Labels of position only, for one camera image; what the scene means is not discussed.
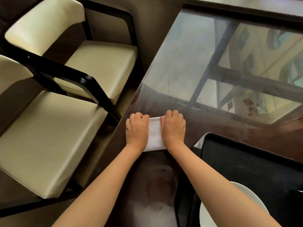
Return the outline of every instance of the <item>chair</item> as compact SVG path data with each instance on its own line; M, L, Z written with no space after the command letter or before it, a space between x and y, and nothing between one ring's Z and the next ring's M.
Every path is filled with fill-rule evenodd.
M27 94L22 83L34 79L26 67L0 55L1 111L12 111L18 97ZM0 203L0 217L78 196L82 188L77 185L75 191L61 193L108 114L95 103L42 86L32 89L27 91L33 92L34 99L25 108L19 108L14 118L9 118L11 113L2 118L11 121L4 129L0 124L0 168L45 200L18 204L18 210Z
M84 8L124 19L132 45L93 41ZM81 44L65 66L42 57L69 26L80 22L87 41ZM114 104L135 64L142 77L144 75L131 14L89 0L40 0L5 29L2 38L2 46L9 57L43 73L40 82L49 76L54 77L63 91L92 98L116 121L121 116ZM100 87L94 89L94 95L106 95L110 100L102 100L100 104L99 99L79 87L79 83L85 86L86 82L95 81ZM48 82L49 91L62 93L51 80Z

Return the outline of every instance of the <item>black chair frame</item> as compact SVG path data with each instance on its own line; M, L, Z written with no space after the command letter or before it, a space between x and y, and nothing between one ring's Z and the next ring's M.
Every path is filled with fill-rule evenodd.
M68 66L62 65L60 63L57 63L55 61L51 61L45 57L41 57L34 53L25 51L6 41L4 37L6 31L23 15L25 15L28 11L30 11L42 1L43 0L38 0L32 6L25 9L25 11L23 11L1 32L0 43L1 47L5 52L4 55L26 66L34 75L34 79L42 86L44 86L48 91L67 95L66 92L53 80L54 77L76 84L77 86L85 90L85 92L95 101L95 103L103 107L109 113L109 115L116 121L116 123L118 123L121 119L121 115L119 114L116 106L111 102L111 100L107 97L98 82L92 76L87 75L86 73L78 71L76 69L70 68ZM109 7L89 0L77 1L82 3L85 9L97 11L123 19L128 27L128 31L131 38L131 44L138 48L134 21L129 12L122 11L120 9ZM86 14L85 21L82 22L82 26L84 28L87 40L93 40ZM137 60L135 62L135 66L133 68L133 71L134 70L139 73L140 78L143 78L144 71L139 52ZM65 188L65 191L58 198L43 199L37 196L36 198L23 201L0 202L0 218L76 198L80 195L82 190L83 188L81 186L79 186L75 181L70 180Z
M94 100L96 104L103 107L109 113L109 115L111 115L112 118L118 123L121 119L121 115L119 114L116 106L111 102L111 100L107 97L98 82L92 76L87 75L86 73L78 71L74 68L70 68L68 66L57 63L55 61L51 61L45 57L41 57L34 53L25 51L24 49L18 48L10 44L5 39L4 36L6 31L23 15L25 15L28 11L30 11L42 1L43 0L39 0L32 6L27 8L24 12L22 12L22 14L18 18L16 18L9 26L7 26L5 30L2 31L1 46L4 49L6 55L29 68L30 71L33 73L36 81L46 87L48 91L67 95L66 92L63 91L61 87L59 87L59 85L53 80L54 77L68 81L81 87ZM85 9L93 10L96 12L123 19L128 27L129 35L131 38L131 44L138 48L138 41L134 28L134 20L129 12L89 0L77 1L79 1ZM86 14L85 21L82 22L82 26L87 40L92 41L93 37ZM144 71L142 67L140 53L138 54L133 70L138 71L143 78Z

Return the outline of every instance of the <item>finger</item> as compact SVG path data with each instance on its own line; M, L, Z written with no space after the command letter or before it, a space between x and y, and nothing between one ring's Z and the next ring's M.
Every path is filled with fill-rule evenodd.
M131 116L129 117L129 124L130 125L134 124L134 117L135 117L135 114L131 114Z
M143 123L149 123L149 115L144 115L143 117L142 117L142 120L141 120L141 122L143 122Z
M126 129L130 128L130 126L129 126L129 119L126 120L126 125L125 126L126 126Z
M142 117L143 117L143 114L141 114L140 112L137 112L134 116L135 122L140 122Z
M183 122L183 114L179 114L179 121L182 123Z
M172 117L172 111L171 110L168 110L166 113L165 113L166 117L167 118L171 118Z
M161 116L161 117L160 117L161 131L163 130L164 120L165 120L165 117L164 117L164 116Z
M178 115L179 115L179 112L178 112L177 110L174 110L174 111L172 112L172 117L178 118Z

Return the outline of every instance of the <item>cream leather backrest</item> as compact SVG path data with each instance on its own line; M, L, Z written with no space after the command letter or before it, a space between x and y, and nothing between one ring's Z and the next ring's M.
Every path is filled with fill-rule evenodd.
M33 74L22 64L0 55L0 95L13 83L32 76Z
M6 40L42 56L71 25L85 21L83 5L76 0L43 0L5 33Z

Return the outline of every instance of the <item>plate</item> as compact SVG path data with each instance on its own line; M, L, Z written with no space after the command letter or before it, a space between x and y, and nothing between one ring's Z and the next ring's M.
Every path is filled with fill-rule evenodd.
M254 193L252 192L249 188L246 186L240 184L240 183L235 183L231 182L235 187L237 187L239 190L241 190L246 196L248 196L251 200L256 202L262 209L264 209L268 214L268 210L264 203L261 201L261 199ZM207 212L205 206L201 202L200 205L200 214L199 214L199 219L200 219L200 226L201 227L217 227L217 225L214 223L212 220L210 214Z

